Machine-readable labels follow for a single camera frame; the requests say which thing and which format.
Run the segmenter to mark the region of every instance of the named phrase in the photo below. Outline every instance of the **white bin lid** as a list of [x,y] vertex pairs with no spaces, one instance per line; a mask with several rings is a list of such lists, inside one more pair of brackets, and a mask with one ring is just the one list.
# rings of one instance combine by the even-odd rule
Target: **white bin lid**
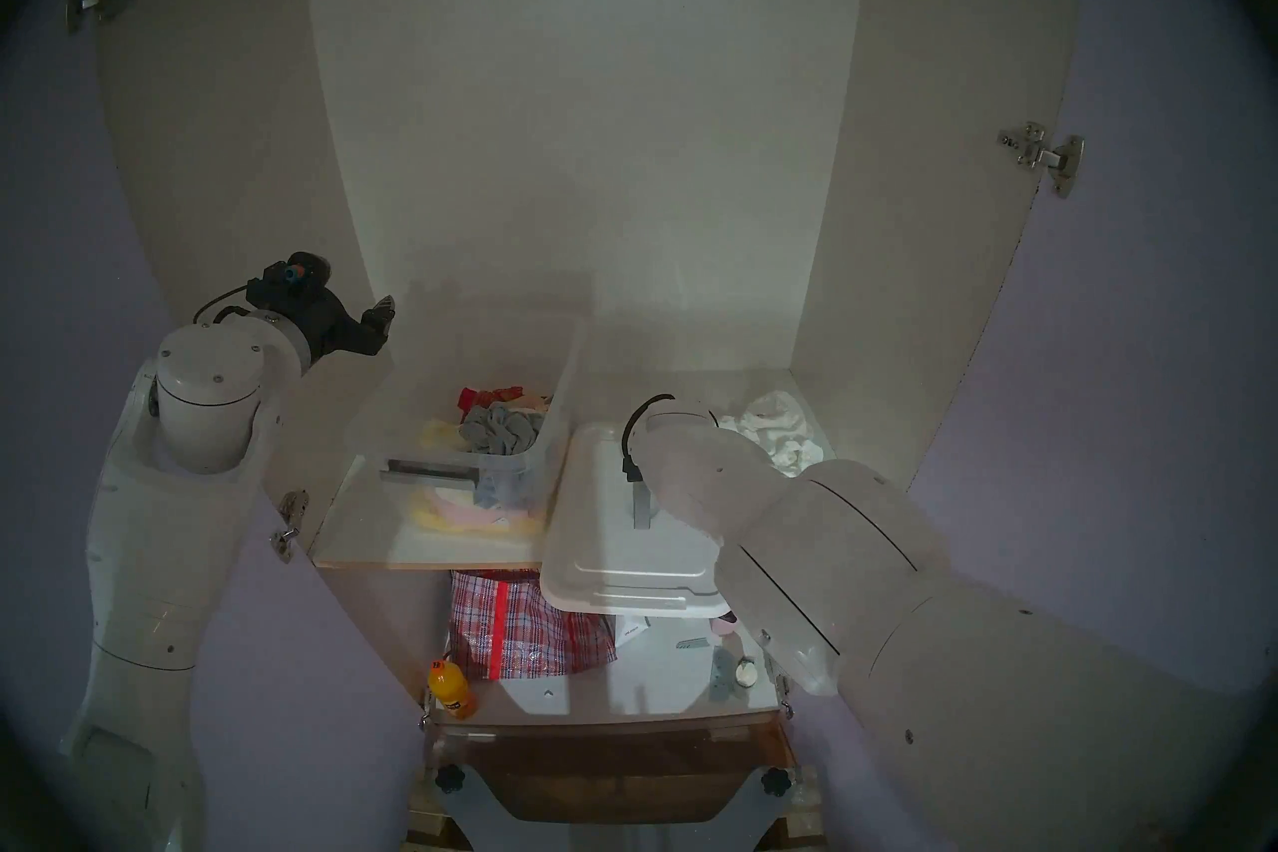
[[621,473],[621,427],[573,434],[542,557],[542,594],[565,612],[716,618],[718,545],[653,505],[634,526],[633,485]]

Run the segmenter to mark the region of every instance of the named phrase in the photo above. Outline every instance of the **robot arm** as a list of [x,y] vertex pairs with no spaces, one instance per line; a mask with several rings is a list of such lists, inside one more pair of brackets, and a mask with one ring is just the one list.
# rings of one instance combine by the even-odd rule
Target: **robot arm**
[[1203,800],[1218,759],[1204,727],[1233,731],[1228,700],[953,574],[923,512],[869,468],[786,478],[671,399],[629,432],[627,476],[721,542],[716,585],[737,618],[806,691],[842,695],[958,847],[1134,847]]
[[288,397],[334,350],[376,354],[395,317],[386,298],[355,322],[328,273],[294,254],[248,282],[252,313],[166,336],[111,437],[86,548],[88,686],[61,751],[121,847],[201,846],[192,673]]

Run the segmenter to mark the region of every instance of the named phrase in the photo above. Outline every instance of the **bin handle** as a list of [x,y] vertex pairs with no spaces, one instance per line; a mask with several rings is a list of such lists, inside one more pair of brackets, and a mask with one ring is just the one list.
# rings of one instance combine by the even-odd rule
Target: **bin handle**
[[447,464],[418,464],[412,460],[387,460],[386,470],[378,471],[382,480],[397,484],[424,484],[431,488],[474,491],[479,483],[478,468],[450,466]]

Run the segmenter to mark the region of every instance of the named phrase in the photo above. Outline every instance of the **white cloth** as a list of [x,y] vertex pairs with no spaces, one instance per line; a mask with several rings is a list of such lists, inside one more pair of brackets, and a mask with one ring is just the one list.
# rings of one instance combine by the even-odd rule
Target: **white cloth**
[[782,474],[796,478],[826,459],[794,395],[772,391],[750,402],[740,418],[720,416],[720,428],[758,443]]

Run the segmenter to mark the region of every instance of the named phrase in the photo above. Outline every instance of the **plaid bag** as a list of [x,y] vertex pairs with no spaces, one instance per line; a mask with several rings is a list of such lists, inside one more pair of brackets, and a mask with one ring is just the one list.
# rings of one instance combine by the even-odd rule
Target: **plaid bag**
[[555,677],[617,658],[602,614],[551,607],[537,571],[454,571],[452,662],[470,680]]

